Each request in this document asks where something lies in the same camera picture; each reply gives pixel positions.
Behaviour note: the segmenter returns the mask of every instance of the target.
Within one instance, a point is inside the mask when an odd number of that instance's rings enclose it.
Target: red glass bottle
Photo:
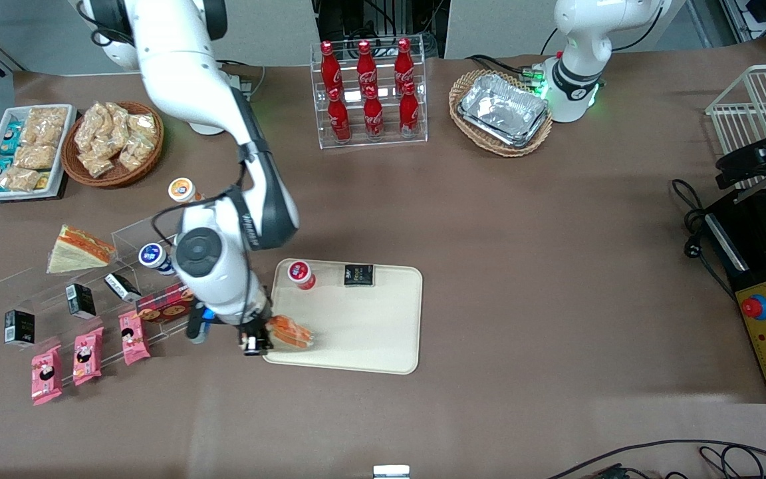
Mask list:
[[[368,40],[359,40],[359,61],[356,63],[356,75],[359,76],[359,91],[364,98],[365,94],[374,90],[374,98],[377,97],[377,65],[371,57],[371,43]]]
[[[330,127],[335,135],[335,142],[344,144],[350,142],[350,122],[347,120],[347,108],[341,102],[341,94],[338,90],[327,92],[330,104],[327,113],[330,117]]]
[[[404,85],[413,82],[413,57],[410,39],[398,40],[398,58],[395,60],[395,94],[404,93]]]
[[[365,133],[371,142],[379,142],[383,137],[383,106],[377,99],[377,85],[368,86],[363,90],[365,105]]]
[[[401,97],[401,136],[412,138],[419,131],[419,101],[416,100],[416,84],[404,84]]]
[[[332,55],[332,43],[329,40],[321,42],[321,78],[324,81],[324,87],[329,91],[336,90],[339,95],[343,90],[341,84],[341,67],[338,60]]]

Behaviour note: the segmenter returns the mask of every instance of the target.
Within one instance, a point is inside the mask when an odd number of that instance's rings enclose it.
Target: red switch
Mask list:
[[[766,319],[766,298],[760,294],[753,294],[753,296],[741,301],[741,311],[750,318],[764,321]]]

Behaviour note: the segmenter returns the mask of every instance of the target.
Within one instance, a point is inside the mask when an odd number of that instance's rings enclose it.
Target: robotic arm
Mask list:
[[[172,260],[194,295],[238,327],[245,354],[264,353],[270,311],[247,250],[284,245],[300,221],[252,108],[215,62],[211,40],[226,32],[224,1],[84,0],[84,10],[97,26],[94,42],[122,67],[140,67],[162,112],[235,139],[253,187],[231,185],[215,200],[186,206]]]
[[[557,0],[554,21],[567,37],[560,58],[542,65],[551,117],[559,122],[581,118],[596,93],[613,45],[608,33],[641,27],[670,8],[672,0]]]

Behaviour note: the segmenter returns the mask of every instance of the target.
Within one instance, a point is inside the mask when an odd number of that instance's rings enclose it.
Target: beige tray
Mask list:
[[[316,283],[301,291],[286,270],[274,274],[273,312],[286,315],[315,334],[309,349],[274,341],[265,360],[275,364],[327,367],[369,373],[410,374],[419,365],[422,273],[414,267],[374,265],[374,286],[344,286],[344,265],[309,263]]]

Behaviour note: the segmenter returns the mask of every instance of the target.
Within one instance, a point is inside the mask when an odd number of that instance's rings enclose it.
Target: acrylic bottle rack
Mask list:
[[[419,101],[419,128],[416,136],[405,138],[400,133],[400,97],[395,94],[395,60],[398,58],[398,39],[402,37],[381,37],[369,39],[371,55],[377,66],[377,93],[383,106],[383,135],[372,142],[365,134],[365,117],[362,111],[362,95],[356,78],[356,63],[359,58],[360,39],[332,42],[332,54],[341,66],[344,85],[343,101],[347,107],[350,122],[350,142],[340,144],[330,127],[327,108],[329,99],[321,78],[321,45],[311,45],[311,80],[313,80],[313,101],[315,120],[319,132],[321,149],[340,146],[367,146],[387,143],[426,142],[428,140],[428,71],[425,68],[425,43],[421,35],[410,35],[413,58],[413,82],[416,84],[416,100]]]

